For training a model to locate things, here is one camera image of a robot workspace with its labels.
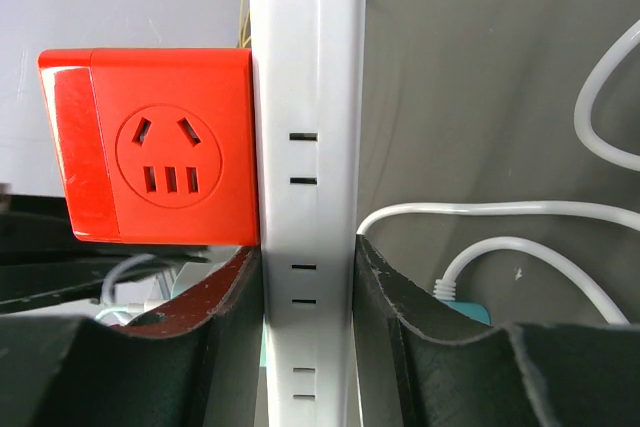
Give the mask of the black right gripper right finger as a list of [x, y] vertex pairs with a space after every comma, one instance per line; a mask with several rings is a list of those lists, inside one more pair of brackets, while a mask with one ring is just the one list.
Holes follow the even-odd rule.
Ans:
[[353, 326], [367, 426], [635, 426], [639, 330], [488, 326], [422, 290], [364, 237]]

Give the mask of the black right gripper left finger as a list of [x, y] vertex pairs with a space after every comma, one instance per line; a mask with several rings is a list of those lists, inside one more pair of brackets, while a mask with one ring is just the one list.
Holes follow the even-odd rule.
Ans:
[[250, 426], [263, 329], [261, 253], [127, 326], [80, 316], [1, 320], [5, 426]]

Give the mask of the teal power strip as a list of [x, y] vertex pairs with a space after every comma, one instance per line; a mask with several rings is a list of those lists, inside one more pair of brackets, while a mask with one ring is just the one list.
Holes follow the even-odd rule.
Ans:
[[491, 317], [488, 310], [480, 304], [459, 301], [446, 301], [445, 304], [475, 321], [485, 325], [491, 324]]

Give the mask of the red cube socket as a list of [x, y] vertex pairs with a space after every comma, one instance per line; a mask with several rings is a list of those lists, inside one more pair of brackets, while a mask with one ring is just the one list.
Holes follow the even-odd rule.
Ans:
[[260, 241], [246, 48], [50, 49], [38, 70], [82, 241]]

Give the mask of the white power strip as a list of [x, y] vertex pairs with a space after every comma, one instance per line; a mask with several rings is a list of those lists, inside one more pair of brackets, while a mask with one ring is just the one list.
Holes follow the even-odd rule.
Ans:
[[366, 0], [250, 0], [268, 420], [342, 426]]

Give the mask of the green USB charger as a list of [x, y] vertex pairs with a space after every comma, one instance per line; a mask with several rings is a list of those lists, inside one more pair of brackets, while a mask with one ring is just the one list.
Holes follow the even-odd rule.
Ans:
[[186, 290], [200, 283], [213, 271], [210, 263], [187, 262], [177, 274], [171, 287], [170, 298], [174, 299]]

